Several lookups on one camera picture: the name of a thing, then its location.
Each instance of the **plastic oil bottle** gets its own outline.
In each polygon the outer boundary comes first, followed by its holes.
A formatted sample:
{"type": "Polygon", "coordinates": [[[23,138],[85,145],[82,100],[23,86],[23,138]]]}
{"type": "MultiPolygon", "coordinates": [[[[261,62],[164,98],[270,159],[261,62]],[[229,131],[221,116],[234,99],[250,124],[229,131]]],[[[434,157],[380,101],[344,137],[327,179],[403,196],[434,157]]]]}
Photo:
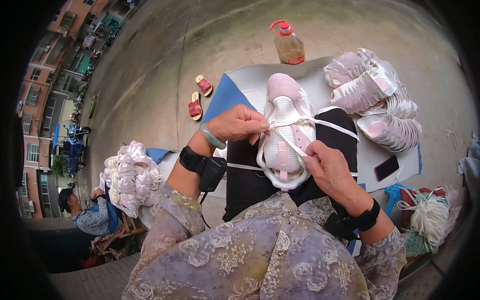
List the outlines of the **plastic oil bottle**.
{"type": "Polygon", "coordinates": [[[277,35],[274,43],[281,63],[295,65],[306,61],[305,47],[298,35],[293,33],[293,26],[285,22],[285,20],[280,20],[274,22],[270,29],[277,35]],[[278,23],[280,23],[280,32],[273,29],[278,23]]]}

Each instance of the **blue apron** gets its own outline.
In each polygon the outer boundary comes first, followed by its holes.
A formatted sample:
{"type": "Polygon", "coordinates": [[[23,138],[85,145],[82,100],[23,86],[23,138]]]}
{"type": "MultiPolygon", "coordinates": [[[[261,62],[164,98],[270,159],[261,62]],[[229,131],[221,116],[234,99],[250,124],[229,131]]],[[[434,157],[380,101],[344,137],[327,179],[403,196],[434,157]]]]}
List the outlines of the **blue apron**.
{"type": "MultiPolygon", "coordinates": [[[[93,212],[98,212],[99,206],[94,205],[89,208],[86,208],[85,210],[93,211],[93,212]]],[[[115,210],[115,206],[113,206],[112,203],[107,202],[107,210],[108,210],[108,230],[110,233],[114,233],[117,230],[117,227],[119,225],[119,219],[117,217],[117,211],[115,210]]],[[[75,224],[77,223],[77,217],[80,214],[76,215],[73,221],[75,224]]]]}

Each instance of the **red bottle cap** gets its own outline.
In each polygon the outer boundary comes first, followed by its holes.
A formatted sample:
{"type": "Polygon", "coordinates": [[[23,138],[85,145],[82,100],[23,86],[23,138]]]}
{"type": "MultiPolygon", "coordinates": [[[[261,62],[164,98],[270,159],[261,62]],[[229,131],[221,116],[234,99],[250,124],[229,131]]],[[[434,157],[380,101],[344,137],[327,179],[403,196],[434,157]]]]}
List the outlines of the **red bottle cap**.
{"type": "Polygon", "coordinates": [[[289,35],[292,34],[294,28],[292,26],[290,26],[290,24],[285,22],[285,20],[279,20],[279,21],[273,22],[273,24],[270,26],[270,29],[273,32],[275,32],[276,35],[278,35],[278,36],[289,36],[289,35]],[[275,29],[273,29],[273,27],[275,25],[277,25],[278,23],[280,23],[280,30],[281,31],[287,31],[289,28],[290,28],[290,30],[288,30],[287,32],[281,32],[280,31],[280,33],[278,33],[277,31],[275,31],[275,29]]]}
{"type": "Polygon", "coordinates": [[[290,25],[287,22],[280,23],[280,29],[282,30],[287,30],[289,27],[290,25]]]}

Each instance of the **sneaker upper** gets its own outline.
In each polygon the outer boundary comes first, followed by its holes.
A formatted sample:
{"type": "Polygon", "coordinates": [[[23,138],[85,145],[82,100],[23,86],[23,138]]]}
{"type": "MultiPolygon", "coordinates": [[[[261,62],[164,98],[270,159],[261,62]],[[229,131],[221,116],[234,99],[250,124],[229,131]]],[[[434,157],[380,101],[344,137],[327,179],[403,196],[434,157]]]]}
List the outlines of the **sneaker upper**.
{"type": "Polygon", "coordinates": [[[264,115],[272,130],[261,139],[257,163],[274,186],[294,189],[310,174],[290,144],[305,151],[315,139],[315,124],[305,120],[313,115],[313,106],[293,78],[278,73],[267,82],[264,115]]]}

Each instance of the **woman's left hand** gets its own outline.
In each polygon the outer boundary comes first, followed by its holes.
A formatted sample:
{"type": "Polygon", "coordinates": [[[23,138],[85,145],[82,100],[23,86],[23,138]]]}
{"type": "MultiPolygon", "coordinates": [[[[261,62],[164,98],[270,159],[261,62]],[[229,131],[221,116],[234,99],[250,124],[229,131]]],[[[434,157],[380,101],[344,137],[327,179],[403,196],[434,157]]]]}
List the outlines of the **woman's left hand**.
{"type": "Polygon", "coordinates": [[[270,124],[265,117],[243,104],[225,111],[211,119],[206,125],[222,143],[227,140],[237,141],[249,137],[249,142],[253,145],[260,138],[261,133],[270,135],[270,124]]]}

